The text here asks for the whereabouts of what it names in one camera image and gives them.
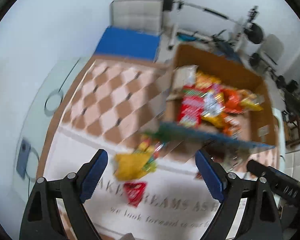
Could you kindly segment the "long red snack packet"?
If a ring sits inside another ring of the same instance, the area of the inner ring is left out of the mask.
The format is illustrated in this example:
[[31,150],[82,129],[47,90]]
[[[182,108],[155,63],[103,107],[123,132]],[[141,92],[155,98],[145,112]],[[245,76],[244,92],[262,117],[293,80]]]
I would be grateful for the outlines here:
[[201,123],[201,114],[204,107],[204,92],[191,86],[184,86],[183,93],[177,120],[179,124],[185,127],[196,128]]

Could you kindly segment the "white barbell rack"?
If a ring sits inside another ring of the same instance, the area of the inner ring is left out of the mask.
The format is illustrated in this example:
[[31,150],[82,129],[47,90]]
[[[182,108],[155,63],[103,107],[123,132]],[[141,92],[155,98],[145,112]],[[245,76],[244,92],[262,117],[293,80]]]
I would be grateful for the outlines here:
[[[168,13],[170,13],[173,20],[173,22],[171,23],[171,30],[172,30],[172,25],[175,24],[175,20],[178,19],[179,27],[185,29],[186,31],[191,31],[191,32],[197,31],[199,34],[203,34],[207,36],[212,36],[221,31],[224,31],[219,37],[221,39],[220,41],[224,41],[224,42],[227,42],[227,40],[234,38],[239,30],[239,27],[230,21],[225,21],[221,18],[218,18],[208,13],[204,13],[198,9],[194,9],[191,7],[183,7],[183,9],[180,12],[180,15],[177,16],[177,6],[174,5],[173,11]],[[214,42],[205,43],[199,40],[195,40],[194,38],[187,35],[179,34],[176,38],[176,42],[178,38],[186,42],[197,41],[215,47]],[[235,47],[232,47],[235,52],[237,52],[240,49],[245,39],[247,40],[247,37],[242,36],[242,41],[240,42],[240,44]]]

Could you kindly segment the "blue smartphone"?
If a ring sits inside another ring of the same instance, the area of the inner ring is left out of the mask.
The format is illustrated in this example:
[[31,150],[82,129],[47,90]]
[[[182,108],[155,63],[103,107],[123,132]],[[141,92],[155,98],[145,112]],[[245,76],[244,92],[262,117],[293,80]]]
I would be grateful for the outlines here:
[[19,148],[17,166],[16,166],[17,174],[19,174],[19,176],[22,179],[25,179],[26,167],[27,167],[30,151],[31,151],[30,143],[26,139],[23,139],[21,141],[21,145]]

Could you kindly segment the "blue seat cushion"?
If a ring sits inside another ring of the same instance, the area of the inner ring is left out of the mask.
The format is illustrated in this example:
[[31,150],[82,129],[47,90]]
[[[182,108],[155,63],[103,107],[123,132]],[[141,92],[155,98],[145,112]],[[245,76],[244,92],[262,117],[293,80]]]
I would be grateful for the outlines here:
[[158,35],[108,27],[103,33],[94,54],[155,62],[159,46],[160,36]]

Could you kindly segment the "cardboard box with blue print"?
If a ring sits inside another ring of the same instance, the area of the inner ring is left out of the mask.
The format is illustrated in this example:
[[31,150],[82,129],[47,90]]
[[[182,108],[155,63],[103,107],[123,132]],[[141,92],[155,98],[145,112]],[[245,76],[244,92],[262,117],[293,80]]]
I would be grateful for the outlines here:
[[205,149],[236,170],[250,159],[278,166],[275,118],[262,77],[188,44],[178,46],[171,74],[159,128],[165,158],[189,163]]

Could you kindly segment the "grey folding chair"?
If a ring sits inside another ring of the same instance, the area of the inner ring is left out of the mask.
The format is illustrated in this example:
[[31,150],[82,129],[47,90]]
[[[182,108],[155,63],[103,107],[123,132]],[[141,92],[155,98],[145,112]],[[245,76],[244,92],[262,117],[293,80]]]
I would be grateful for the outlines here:
[[284,45],[274,34],[269,34],[258,50],[249,58],[252,69],[260,75],[267,70],[276,70],[279,59],[284,52]]

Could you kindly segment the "yellow bread snack bag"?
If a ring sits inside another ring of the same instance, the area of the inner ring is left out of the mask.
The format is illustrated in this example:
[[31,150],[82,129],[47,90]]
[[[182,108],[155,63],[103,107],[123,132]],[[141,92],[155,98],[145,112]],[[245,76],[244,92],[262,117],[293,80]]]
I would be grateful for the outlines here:
[[263,108],[260,105],[258,96],[247,89],[239,91],[240,94],[240,106],[249,111],[259,112]]

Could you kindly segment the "yellow red noodle packet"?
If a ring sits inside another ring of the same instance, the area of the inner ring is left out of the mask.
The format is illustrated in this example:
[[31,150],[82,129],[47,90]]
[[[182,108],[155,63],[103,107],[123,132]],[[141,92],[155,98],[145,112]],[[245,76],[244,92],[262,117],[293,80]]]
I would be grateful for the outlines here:
[[224,110],[222,84],[219,78],[196,72],[195,88],[204,92],[204,107],[201,119],[216,128],[223,128],[221,114]]

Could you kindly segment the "white wafer packet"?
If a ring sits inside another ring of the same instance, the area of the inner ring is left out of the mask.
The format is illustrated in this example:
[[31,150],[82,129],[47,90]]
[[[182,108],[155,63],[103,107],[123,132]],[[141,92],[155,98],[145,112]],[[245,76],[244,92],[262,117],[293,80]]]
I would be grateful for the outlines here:
[[196,82],[197,65],[178,67],[172,76],[171,94],[178,95],[185,86],[193,87]]

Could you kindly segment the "white padded chair left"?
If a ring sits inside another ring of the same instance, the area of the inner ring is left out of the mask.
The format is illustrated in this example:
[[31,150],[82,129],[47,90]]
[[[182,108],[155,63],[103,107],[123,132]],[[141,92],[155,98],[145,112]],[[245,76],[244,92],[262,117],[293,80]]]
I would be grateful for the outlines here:
[[110,24],[153,35],[162,32],[163,0],[113,0]]

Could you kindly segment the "yellow candy bag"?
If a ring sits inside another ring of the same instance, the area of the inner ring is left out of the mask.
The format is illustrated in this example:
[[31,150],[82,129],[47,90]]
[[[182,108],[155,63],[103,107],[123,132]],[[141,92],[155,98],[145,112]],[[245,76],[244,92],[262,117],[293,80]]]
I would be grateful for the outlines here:
[[168,137],[162,133],[143,133],[133,152],[115,154],[115,178],[118,181],[138,180],[155,172],[156,160],[167,143]]

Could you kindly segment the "white padded chair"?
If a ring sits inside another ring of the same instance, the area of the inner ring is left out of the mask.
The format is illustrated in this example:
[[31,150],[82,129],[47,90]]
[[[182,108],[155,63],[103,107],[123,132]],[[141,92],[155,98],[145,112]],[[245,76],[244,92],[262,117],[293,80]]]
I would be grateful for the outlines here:
[[285,174],[300,181],[300,150],[285,154]]
[[153,35],[162,32],[163,0],[113,0],[110,24]]

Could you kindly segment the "small red triangular packet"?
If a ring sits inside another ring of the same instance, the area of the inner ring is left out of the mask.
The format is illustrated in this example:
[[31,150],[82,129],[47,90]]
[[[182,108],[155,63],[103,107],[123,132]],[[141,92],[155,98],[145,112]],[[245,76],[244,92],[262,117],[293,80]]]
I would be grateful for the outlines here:
[[124,192],[128,199],[128,204],[134,207],[138,207],[142,201],[147,183],[146,182],[126,182],[123,185]]

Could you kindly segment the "orange panda snack packet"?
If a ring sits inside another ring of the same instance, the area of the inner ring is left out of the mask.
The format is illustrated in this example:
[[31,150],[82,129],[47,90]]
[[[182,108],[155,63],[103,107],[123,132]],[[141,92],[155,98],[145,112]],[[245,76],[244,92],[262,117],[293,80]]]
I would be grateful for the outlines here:
[[222,113],[221,118],[223,121],[223,134],[233,138],[238,137],[241,131],[241,125],[237,120],[237,117],[235,115]]

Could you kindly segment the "barbell with black plates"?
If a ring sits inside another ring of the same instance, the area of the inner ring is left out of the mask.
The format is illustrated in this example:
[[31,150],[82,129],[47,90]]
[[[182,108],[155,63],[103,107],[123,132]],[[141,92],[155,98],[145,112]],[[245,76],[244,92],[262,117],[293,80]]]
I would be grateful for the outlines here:
[[[234,24],[236,24],[239,27],[239,30],[237,34],[235,35],[234,38],[227,40],[227,42],[230,44],[230,46],[235,47],[240,44],[242,41],[242,36],[246,36],[247,40],[250,41],[253,44],[261,44],[263,39],[264,39],[264,32],[262,28],[254,22],[255,18],[258,15],[258,6],[254,6],[251,8],[248,12],[248,17],[247,20],[244,21],[244,23],[239,23],[236,20],[233,20],[229,16],[226,16],[225,14],[221,12],[217,12],[215,10],[212,10],[207,7],[202,7],[200,5],[196,5],[193,3],[185,2],[184,0],[162,0],[163,1],[163,7],[162,10],[163,12],[172,12],[174,5],[177,6],[177,16],[180,15],[181,10],[183,7],[191,7],[194,9],[198,9],[204,13],[211,14],[213,16],[216,16],[218,18],[221,18],[225,21],[230,21]],[[172,25],[172,30],[171,30],[171,36],[168,42],[168,49],[171,50],[175,44],[176,44],[176,38],[179,34],[181,35],[187,35],[195,40],[199,40],[205,43],[209,42],[217,42],[220,41],[221,39],[219,38],[220,35],[222,34],[221,31],[217,34],[214,34],[212,36],[207,36],[203,34],[199,34],[197,31],[186,31],[185,29],[182,29],[179,27],[178,19],[175,20],[175,24]]]

